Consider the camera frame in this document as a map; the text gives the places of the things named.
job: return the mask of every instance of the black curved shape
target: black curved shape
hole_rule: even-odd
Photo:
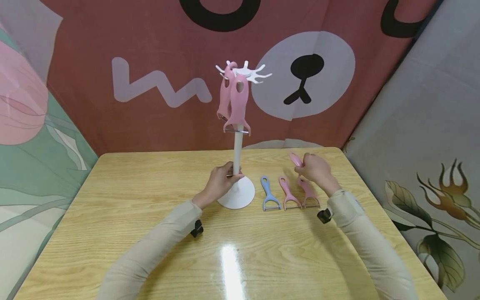
[[[296,58],[290,65],[290,71],[292,72],[293,76],[301,80],[300,87],[298,90],[285,98],[283,103],[290,105],[300,98],[303,103],[309,104],[312,101],[312,98],[305,90],[305,83],[307,82],[307,78],[313,77],[320,73],[320,71],[324,68],[324,65],[324,59],[318,54],[303,55]]]
[[[380,28],[382,32],[391,37],[410,38],[414,37],[425,19],[415,23],[404,23],[395,19],[395,9],[398,5],[398,0],[388,0],[385,5],[382,19],[380,21]]]
[[[243,0],[231,13],[219,14],[206,9],[200,0],[180,0],[183,11],[195,24],[218,32],[230,32],[244,27],[257,14],[260,0]]]

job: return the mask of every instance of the wooden table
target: wooden table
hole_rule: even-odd
[[[296,149],[332,165],[367,215],[407,264],[422,300],[445,300],[402,235],[337,148]],[[108,268],[177,204],[205,185],[233,151],[111,153],[101,156],[53,234],[16,300],[93,299]],[[262,211],[260,177],[283,201],[278,177],[295,182],[285,149],[242,151],[254,201],[241,210],[205,209],[205,232],[188,236],[157,267],[139,299],[377,299],[363,263],[335,222],[317,209]],[[301,198],[295,184],[292,193]],[[327,197],[319,191],[325,207]]]

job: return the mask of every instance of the sleeve cuff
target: sleeve cuff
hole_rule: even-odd
[[[202,210],[190,199],[177,205],[165,218],[165,221],[177,225],[179,230],[188,234],[195,229],[195,221],[201,216]]]
[[[333,220],[339,227],[347,226],[357,217],[365,214],[357,199],[345,190],[336,191],[328,199],[327,204],[332,211]]]

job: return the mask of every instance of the white pole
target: white pole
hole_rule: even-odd
[[[238,131],[243,131],[243,125],[237,125]],[[241,154],[241,146],[243,143],[243,133],[236,132],[235,133],[235,143],[233,146],[233,175],[237,175],[240,173],[240,154]]]

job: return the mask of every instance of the red fabric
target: red fabric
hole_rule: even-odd
[[[386,0],[263,0],[255,17],[232,32],[195,24],[179,1],[42,2],[63,17],[48,87],[98,155],[231,148],[233,134],[223,133],[223,123],[216,118],[221,78],[215,65],[224,67],[226,60],[234,60],[241,66],[249,60],[253,68],[279,41],[307,31],[328,31],[353,49],[355,72],[348,89],[327,110],[292,121],[265,113],[250,95],[246,120],[252,136],[244,138],[244,145],[290,138],[341,147],[410,42],[382,32]],[[418,22],[434,2],[400,0],[395,17]],[[201,3],[213,12],[228,13],[241,1]],[[194,96],[171,108],[152,88],[121,103],[113,95],[114,57],[128,62],[131,81],[161,70],[177,91],[201,78],[212,101],[202,103]],[[268,66],[262,71],[267,73]],[[321,95],[311,97],[315,101]]]

